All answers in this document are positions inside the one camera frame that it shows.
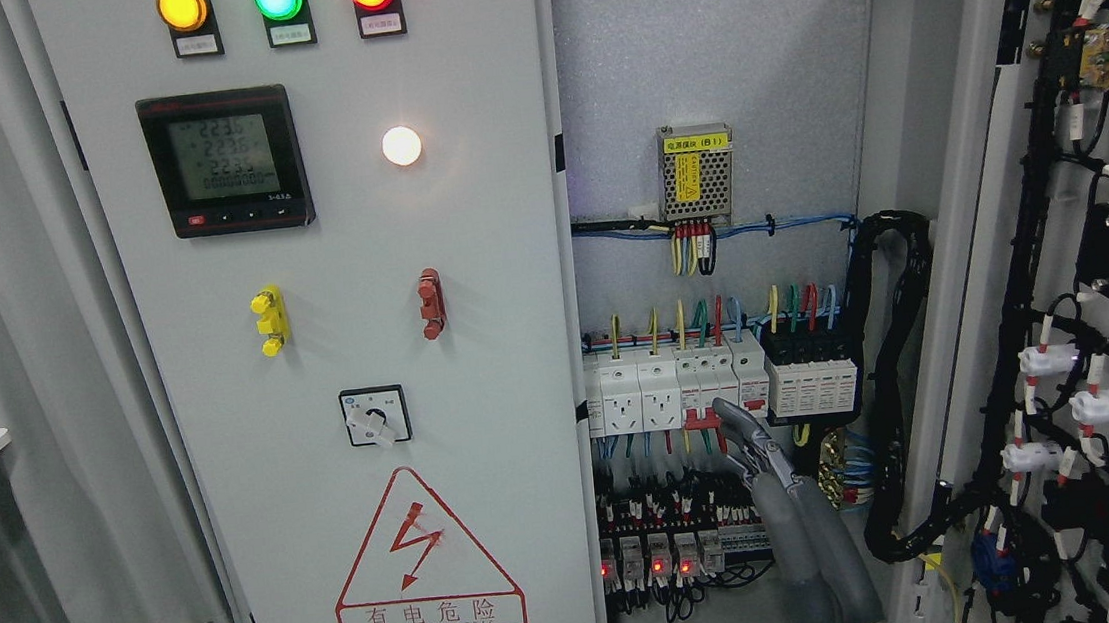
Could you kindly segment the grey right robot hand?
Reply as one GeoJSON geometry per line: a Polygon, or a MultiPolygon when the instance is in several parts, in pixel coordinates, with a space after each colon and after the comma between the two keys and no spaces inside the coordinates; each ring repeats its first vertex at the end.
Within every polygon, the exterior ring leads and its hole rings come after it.
{"type": "Polygon", "coordinates": [[[734,463],[766,528],[788,623],[888,623],[858,547],[816,480],[796,473],[746,409],[723,398],[711,407],[742,453],[734,463]]]}

